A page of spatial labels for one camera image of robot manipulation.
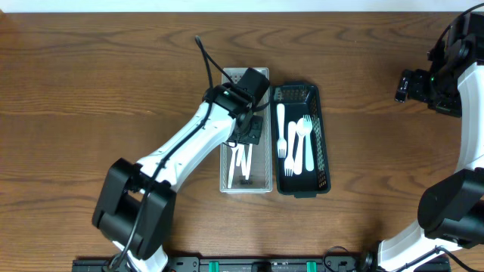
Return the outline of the white plastic fork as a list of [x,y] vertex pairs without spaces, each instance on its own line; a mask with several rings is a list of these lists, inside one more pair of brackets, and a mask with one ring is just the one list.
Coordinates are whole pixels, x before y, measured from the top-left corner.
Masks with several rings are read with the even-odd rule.
[[284,138],[285,106],[283,104],[277,104],[276,115],[278,121],[278,157],[284,159],[287,155],[287,141]]
[[293,175],[294,158],[293,148],[296,137],[296,123],[294,121],[288,122],[287,127],[287,157],[284,160],[284,175],[291,177]]
[[312,172],[315,169],[313,152],[312,152],[312,141],[311,141],[311,132],[313,129],[313,124],[312,124],[310,115],[304,115],[303,121],[304,121],[305,130],[306,130],[305,167],[308,172]]

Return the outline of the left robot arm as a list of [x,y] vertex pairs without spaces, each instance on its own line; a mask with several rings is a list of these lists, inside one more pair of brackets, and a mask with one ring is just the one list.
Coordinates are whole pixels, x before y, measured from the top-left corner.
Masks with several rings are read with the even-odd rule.
[[206,90],[192,119],[163,146],[130,163],[118,159],[107,171],[93,225],[121,253],[105,271],[162,271],[178,189],[217,146],[229,141],[253,147],[262,139],[260,102],[270,86],[268,68],[246,68],[236,79]]

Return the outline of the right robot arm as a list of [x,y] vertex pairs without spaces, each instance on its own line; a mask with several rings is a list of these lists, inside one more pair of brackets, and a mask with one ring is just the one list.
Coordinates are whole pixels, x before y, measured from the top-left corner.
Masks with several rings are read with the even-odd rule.
[[461,118],[458,164],[424,191],[416,221],[366,254],[361,271],[448,271],[443,255],[483,243],[483,15],[459,14],[427,58],[428,70],[402,72],[395,99]]

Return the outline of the white plastic spoon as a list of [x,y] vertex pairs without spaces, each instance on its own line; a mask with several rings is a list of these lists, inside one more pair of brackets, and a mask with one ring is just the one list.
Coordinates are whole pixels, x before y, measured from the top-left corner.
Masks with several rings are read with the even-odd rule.
[[234,167],[236,163],[237,152],[238,152],[238,147],[231,148],[231,160],[230,160],[229,169],[228,169],[228,182],[227,182],[228,189],[231,189],[232,182],[233,182]]
[[250,179],[250,170],[251,170],[251,162],[252,162],[252,153],[253,153],[253,145],[248,145],[247,157],[245,162],[245,172],[244,177],[246,180]]
[[235,165],[237,167],[241,167],[242,159],[244,158],[245,154],[245,146],[243,144],[238,144],[237,149],[236,149],[236,160],[235,160]]
[[303,171],[303,141],[306,136],[306,118],[302,117],[296,124],[296,133],[298,137],[298,144],[296,148],[296,155],[294,160],[293,171],[295,175],[300,175]]

